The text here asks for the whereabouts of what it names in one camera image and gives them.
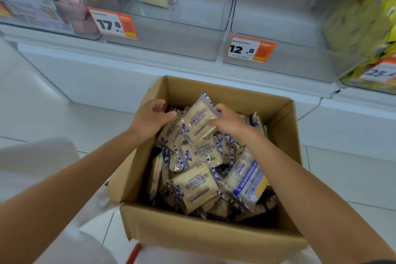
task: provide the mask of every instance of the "price label 17.8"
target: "price label 17.8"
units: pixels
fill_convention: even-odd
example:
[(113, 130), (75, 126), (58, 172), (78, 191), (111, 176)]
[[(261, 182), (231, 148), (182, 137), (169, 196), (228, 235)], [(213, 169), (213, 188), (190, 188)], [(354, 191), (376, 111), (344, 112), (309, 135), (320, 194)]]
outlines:
[(396, 63), (383, 61), (369, 71), (366, 71), (360, 79), (377, 81), (380, 83), (391, 83), (391, 81), (396, 79)]
[(233, 36), (228, 56), (248, 61), (265, 63), (274, 51), (277, 43), (251, 39), (242, 36)]
[(137, 40), (132, 16), (89, 8), (92, 18), (101, 33)]

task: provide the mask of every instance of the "forearm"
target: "forearm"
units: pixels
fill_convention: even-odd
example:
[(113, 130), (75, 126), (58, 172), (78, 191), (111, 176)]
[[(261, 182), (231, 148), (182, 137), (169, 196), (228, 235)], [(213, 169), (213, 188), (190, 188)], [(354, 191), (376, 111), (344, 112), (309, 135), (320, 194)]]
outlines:
[(396, 259), (354, 209), (253, 128), (242, 135), (285, 210), (325, 263)]
[(134, 134), (123, 132), (4, 202), (0, 207), (0, 262), (34, 262), (139, 144)]

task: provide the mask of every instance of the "tiled floor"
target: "tiled floor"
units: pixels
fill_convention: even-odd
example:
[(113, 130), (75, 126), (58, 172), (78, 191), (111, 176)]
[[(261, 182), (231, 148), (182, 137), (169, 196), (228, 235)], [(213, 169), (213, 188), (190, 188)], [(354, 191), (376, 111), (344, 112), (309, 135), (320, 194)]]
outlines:
[[(80, 156), (123, 131), (133, 115), (74, 104), (53, 92), (0, 39), (0, 148), (55, 136), (71, 139)], [(396, 250), (396, 163), (302, 147), (304, 167), (348, 201)], [(124, 264), (135, 241), (126, 238), (118, 210), (81, 228)], [(220, 263), (217, 259), (145, 247), (137, 263)]]

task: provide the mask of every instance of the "cardboard box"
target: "cardboard box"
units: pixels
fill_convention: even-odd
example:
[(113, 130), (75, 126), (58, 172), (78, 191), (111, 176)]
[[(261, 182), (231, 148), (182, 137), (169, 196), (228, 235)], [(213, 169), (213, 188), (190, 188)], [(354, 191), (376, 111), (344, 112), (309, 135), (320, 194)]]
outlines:
[[(162, 98), (167, 106), (183, 109), (203, 93), (214, 104), (222, 102), (244, 114), (257, 112), (268, 127), (270, 140), (298, 163), (300, 142), (294, 102), (285, 97), (209, 83), (163, 77), (148, 91), (141, 104)], [(162, 211), (138, 202), (146, 166), (155, 138), (137, 148), (110, 178), (113, 200), (122, 203), (120, 211), (128, 239), (171, 249), (255, 263), (280, 263), (307, 246), (281, 205), (277, 207), (273, 228), (266, 222), (240, 226), (214, 222)]]

